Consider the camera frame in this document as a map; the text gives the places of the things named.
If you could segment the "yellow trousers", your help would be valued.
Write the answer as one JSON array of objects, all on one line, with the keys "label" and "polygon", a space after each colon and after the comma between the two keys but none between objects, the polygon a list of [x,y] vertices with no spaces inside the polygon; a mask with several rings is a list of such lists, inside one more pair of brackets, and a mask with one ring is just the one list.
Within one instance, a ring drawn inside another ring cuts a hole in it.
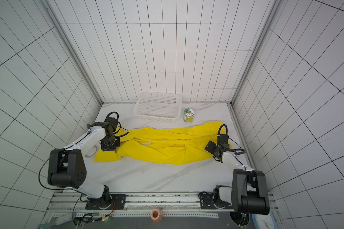
[{"label": "yellow trousers", "polygon": [[154,129],[144,127],[132,129],[121,137],[121,146],[116,150],[99,150],[95,162],[113,162],[122,157],[131,157],[152,163],[183,165],[211,159],[205,151],[209,141],[217,141],[222,121],[209,121],[187,128]]}]

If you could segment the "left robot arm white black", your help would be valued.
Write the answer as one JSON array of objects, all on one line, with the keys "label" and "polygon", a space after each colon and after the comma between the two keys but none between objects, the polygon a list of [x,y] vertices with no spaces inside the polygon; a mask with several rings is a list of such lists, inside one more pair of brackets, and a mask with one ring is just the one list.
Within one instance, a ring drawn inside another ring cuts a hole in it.
[{"label": "left robot arm white black", "polygon": [[91,209],[106,210],[112,206],[109,187],[87,177],[84,158],[95,156],[98,151],[112,152],[120,147],[121,129],[117,112],[109,113],[104,122],[95,122],[70,145],[50,153],[48,184],[62,189],[73,189],[88,199]]}]

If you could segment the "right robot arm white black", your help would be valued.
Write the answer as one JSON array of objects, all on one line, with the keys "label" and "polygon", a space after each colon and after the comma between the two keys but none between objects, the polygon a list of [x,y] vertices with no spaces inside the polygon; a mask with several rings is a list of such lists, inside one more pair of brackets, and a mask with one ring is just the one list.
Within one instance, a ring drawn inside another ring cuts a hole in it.
[{"label": "right robot arm white black", "polygon": [[242,148],[231,148],[230,137],[221,133],[228,131],[227,125],[222,124],[217,133],[217,141],[209,141],[205,151],[212,154],[213,159],[223,163],[232,170],[231,186],[216,186],[207,201],[208,207],[215,209],[232,209],[234,212],[245,214],[269,215],[269,195],[265,174],[243,164],[238,158],[245,154]]}]

